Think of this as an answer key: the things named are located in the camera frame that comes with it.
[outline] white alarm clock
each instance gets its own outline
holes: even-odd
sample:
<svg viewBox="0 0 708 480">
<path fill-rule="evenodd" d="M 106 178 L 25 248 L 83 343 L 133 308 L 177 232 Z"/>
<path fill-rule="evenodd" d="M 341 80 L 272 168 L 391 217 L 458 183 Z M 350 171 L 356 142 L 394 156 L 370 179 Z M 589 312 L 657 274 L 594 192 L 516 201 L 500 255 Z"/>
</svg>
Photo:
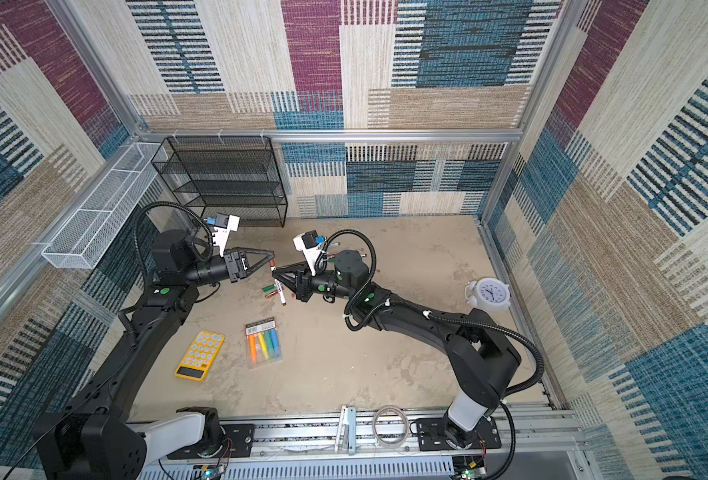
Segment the white alarm clock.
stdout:
<svg viewBox="0 0 708 480">
<path fill-rule="evenodd" d="M 480 310 L 506 310 L 511 306 L 508 285 L 490 276 L 469 282 L 464 296 L 471 308 Z"/>
</svg>

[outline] patterned fabric wall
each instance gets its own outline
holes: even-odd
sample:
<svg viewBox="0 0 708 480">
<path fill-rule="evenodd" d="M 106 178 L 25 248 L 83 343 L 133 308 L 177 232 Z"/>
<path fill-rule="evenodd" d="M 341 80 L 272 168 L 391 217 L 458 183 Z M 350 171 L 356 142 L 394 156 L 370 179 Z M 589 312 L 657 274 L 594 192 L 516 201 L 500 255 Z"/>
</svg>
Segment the patterned fabric wall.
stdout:
<svg viewBox="0 0 708 480">
<path fill-rule="evenodd" d="M 44 2 L 0 1 L 0 279 L 127 138 Z M 156 185 L 145 201 L 160 195 Z M 145 221 L 145 244 L 163 222 Z M 92 272 L 46 267 L 0 322 L 0 465 L 121 335 L 116 312 L 138 276 L 131 251 L 125 229 Z"/>
<path fill-rule="evenodd" d="M 491 229 L 605 478 L 708 480 L 708 2 L 591 0 Z"/>
<path fill-rule="evenodd" d="M 512 128 L 560 0 L 74 0 L 152 129 Z"/>
<path fill-rule="evenodd" d="M 167 195 L 155 180 L 140 204 L 168 200 Z M 155 211 L 140 224 L 144 252 L 150 252 L 151 240 L 160 230 L 176 225 L 170 212 Z M 131 232 L 128 222 L 95 270 L 46 266 L 0 323 L 0 466 L 18 459 L 32 444 L 31 431 L 40 412 L 60 411 L 122 336 L 117 312 L 140 294 Z M 151 267 L 148 255 L 147 268 Z M 21 466 L 41 467 L 36 454 Z M 0 467 L 0 474 L 7 469 Z M 44 478 L 41 472 L 34 473 L 35 478 Z"/>
<path fill-rule="evenodd" d="M 275 146 L 287 216 L 479 214 L 505 144 Z"/>
<path fill-rule="evenodd" d="M 44 2 L 0 2 L 0 279 L 127 137 Z"/>
</svg>

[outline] white wire basket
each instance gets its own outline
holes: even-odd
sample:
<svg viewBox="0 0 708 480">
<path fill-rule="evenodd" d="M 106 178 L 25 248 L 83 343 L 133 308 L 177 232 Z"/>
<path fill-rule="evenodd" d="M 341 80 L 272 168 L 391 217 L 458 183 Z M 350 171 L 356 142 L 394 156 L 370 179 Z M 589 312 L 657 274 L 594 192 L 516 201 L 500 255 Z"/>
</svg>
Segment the white wire basket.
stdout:
<svg viewBox="0 0 708 480">
<path fill-rule="evenodd" d="M 153 143 L 130 146 L 42 256 L 55 268 L 95 268 L 156 177 L 152 159 L 165 161 L 167 152 Z"/>
</svg>

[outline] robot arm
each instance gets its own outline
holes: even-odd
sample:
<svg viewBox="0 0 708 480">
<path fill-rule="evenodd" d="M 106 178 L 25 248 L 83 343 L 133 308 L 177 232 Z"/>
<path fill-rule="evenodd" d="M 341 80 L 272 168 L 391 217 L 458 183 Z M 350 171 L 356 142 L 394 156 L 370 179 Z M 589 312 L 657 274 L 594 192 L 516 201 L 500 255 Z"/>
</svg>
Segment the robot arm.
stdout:
<svg viewBox="0 0 708 480">
<path fill-rule="evenodd" d="M 325 242 L 335 238 L 330 236 Z M 333 270 L 319 270 L 319 256 L 326 255 L 321 245 L 312 245 L 311 239 L 321 239 L 315 231 L 299 236 L 305 244 L 299 245 L 307 262 L 278 267 L 272 272 L 274 278 L 286 285 L 301 302 L 308 302 L 315 293 L 328 302 L 335 298 L 349 300 L 350 316 L 358 325 L 351 330 L 370 326 L 377 330 L 399 332 L 420 340 L 444 352 L 450 360 L 460 390 L 443 419 L 444 436 L 456 448 L 466 448 L 477 441 L 479 428 L 489 427 L 490 415 L 501 404 L 505 395 L 520 391 L 540 381 L 542 362 L 536 366 L 536 374 L 529 380 L 509 387 L 514 372 L 521 364 L 521 357 L 507 339 L 512 336 L 534 350 L 537 348 L 517 332 L 498 326 L 489 315 L 473 309 L 468 315 L 436 312 L 425 306 L 407 301 L 371 279 L 370 270 L 361 260 L 359 252 L 345 250 L 335 258 Z"/>
<path fill-rule="evenodd" d="M 214 408 L 185 408 L 176 416 L 131 428 L 125 425 L 141 384 L 160 351 L 183 325 L 199 295 L 197 287 L 246 278 L 273 259 L 270 250 L 232 248 L 200 260 L 190 232 L 168 230 L 152 243 L 157 282 L 120 312 L 125 335 L 88 384 L 61 413 L 44 413 L 34 424 L 37 450 L 49 480 L 136 478 L 143 466 L 178 448 L 200 456 L 223 448 Z M 247 254 L 262 254 L 250 265 Z M 133 312 L 132 320 L 127 314 Z"/>
</svg>

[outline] yellow calculator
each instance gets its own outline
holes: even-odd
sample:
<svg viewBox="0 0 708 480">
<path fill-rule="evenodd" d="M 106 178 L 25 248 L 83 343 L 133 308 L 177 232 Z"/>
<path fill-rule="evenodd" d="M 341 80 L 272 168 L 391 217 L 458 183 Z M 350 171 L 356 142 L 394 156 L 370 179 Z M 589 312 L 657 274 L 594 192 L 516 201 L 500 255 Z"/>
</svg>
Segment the yellow calculator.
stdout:
<svg viewBox="0 0 708 480">
<path fill-rule="evenodd" d="M 222 334 L 204 330 L 197 333 L 189 345 L 189 351 L 178 364 L 175 376 L 197 382 L 204 380 L 221 345 L 223 345 Z"/>
</svg>

